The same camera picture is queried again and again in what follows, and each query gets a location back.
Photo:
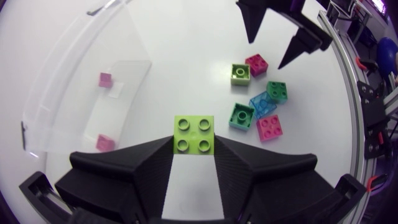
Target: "pink block behind plastic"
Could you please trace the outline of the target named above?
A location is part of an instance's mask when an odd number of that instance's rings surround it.
[[[266,72],[268,69],[268,63],[259,54],[247,58],[244,63],[250,65],[250,73],[253,77]]]
[[[99,75],[99,86],[100,87],[105,87],[105,88],[111,88],[112,87],[112,75],[108,73],[101,73]]]
[[[259,131],[260,141],[270,140],[283,135],[278,115],[272,115],[257,120],[256,125]]]
[[[104,134],[98,136],[96,148],[101,152],[109,152],[114,150],[114,141]]]

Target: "blue object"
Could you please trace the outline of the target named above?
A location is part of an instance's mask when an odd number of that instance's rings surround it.
[[[394,41],[388,37],[383,37],[377,45],[377,64],[379,73],[383,79],[389,83],[388,75],[391,72],[397,75],[396,53],[398,47]]]
[[[266,91],[252,98],[249,102],[249,106],[256,110],[254,115],[257,119],[267,116],[277,108],[274,100],[271,99]]]

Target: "transparent acrylic panel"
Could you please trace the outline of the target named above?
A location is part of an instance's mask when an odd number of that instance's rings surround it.
[[[63,34],[32,85],[23,122],[26,151],[98,152],[99,134],[118,139],[151,62],[125,1],[101,1]],[[98,86],[112,74],[112,88]]]

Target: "transparent blue lego brick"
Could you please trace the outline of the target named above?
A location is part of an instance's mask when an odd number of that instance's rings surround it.
[[[271,99],[266,91],[252,98],[249,106],[256,109],[254,115],[257,119],[271,114],[277,108],[274,100]]]

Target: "green lego brick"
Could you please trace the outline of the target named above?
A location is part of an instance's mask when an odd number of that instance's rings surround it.
[[[284,104],[287,101],[286,83],[268,82],[267,92],[269,96],[278,104]]]
[[[214,117],[174,117],[174,154],[213,155]]]
[[[254,116],[254,108],[235,103],[234,110],[229,119],[229,125],[247,131]]]
[[[249,85],[250,83],[250,65],[232,64],[231,84]]]

